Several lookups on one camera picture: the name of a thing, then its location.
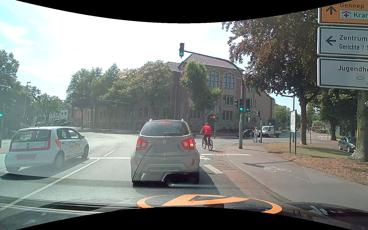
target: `gray suzuki car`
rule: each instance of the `gray suzuki car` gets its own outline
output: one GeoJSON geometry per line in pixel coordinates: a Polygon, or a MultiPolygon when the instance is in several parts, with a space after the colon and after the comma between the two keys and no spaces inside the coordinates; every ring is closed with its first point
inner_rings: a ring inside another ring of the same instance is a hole
{"type": "Polygon", "coordinates": [[[169,174],[200,180],[200,154],[188,124],[181,120],[150,120],[141,129],[131,157],[133,183],[164,181],[169,174]]]}

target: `cyclist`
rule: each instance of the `cyclist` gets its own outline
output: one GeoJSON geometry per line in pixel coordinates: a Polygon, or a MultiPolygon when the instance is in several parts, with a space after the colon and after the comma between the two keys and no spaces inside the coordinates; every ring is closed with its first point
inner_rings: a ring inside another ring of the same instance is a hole
{"type": "Polygon", "coordinates": [[[207,137],[208,137],[208,139],[210,139],[211,135],[212,135],[211,126],[209,126],[208,123],[205,123],[205,126],[202,127],[200,133],[202,133],[202,131],[205,131],[204,141],[207,143],[207,137]]]}

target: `red shirt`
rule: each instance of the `red shirt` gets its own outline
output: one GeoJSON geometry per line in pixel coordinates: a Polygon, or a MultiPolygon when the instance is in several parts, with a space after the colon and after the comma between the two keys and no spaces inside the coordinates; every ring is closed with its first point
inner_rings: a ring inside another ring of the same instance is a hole
{"type": "Polygon", "coordinates": [[[209,126],[209,125],[204,126],[204,127],[202,127],[201,131],[203,131],[203,130],[205,131],[205,134],[212,135],[211,126],[209,126]]]}

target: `car hood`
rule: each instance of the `car hood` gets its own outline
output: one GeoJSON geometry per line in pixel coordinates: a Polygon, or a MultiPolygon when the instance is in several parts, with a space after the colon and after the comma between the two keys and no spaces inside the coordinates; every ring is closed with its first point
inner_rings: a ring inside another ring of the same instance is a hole
{"type": "MultiPolygon", "coordinates": [[[[9,204],[14,200],[16,198],[0,196],[0,206],[9,204]]],[[[0,219],[0,227],[9,226],[9,229],[18,229],[93,213],[177,206],[224,207],[225,209],[266,212],[347,229],[368,229],[368,211],[364,210],[324,203],[273,203],[248,197],[205,194],[143,196],[115,201],[115,203],[89,201],[76,203],[24,199],[6,209],[7,212],[13,214],[0,219]]]]}

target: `white car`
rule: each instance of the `white car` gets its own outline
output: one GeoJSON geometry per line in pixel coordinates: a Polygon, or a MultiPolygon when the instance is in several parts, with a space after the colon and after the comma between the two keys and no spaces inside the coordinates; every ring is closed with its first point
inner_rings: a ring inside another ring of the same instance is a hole
{"type": "Polygon", "coordinates": [[[131,160],[131,180],[164,181],[169,174],[200,180],[200,154],[188,124],[181,120],[150,120],[137,139],[131,160]]]}
{"type": "Polygon", "coordinates": [[[29,166],[52,165],[60,168],[65,160],[78,156],[86,159],[88,153],[88,141],[74,128],[23,128],[12,137],[5,155],[5,168],[10,173],[29,166]]]}

